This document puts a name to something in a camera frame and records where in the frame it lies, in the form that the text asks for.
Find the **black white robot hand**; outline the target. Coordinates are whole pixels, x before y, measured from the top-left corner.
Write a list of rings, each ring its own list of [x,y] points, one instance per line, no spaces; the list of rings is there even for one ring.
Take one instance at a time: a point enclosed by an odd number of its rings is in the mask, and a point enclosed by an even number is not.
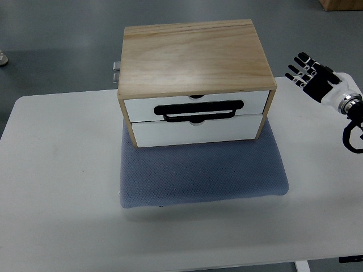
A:
[[[323,105],[330,105],[347,114],[349,104],[362,101],[362,95],[349,87],[348,81],[332,69],[312,59],[304,52],[294,57],[296,65],[288,65],[290,73],[285,77],[302,91]]]

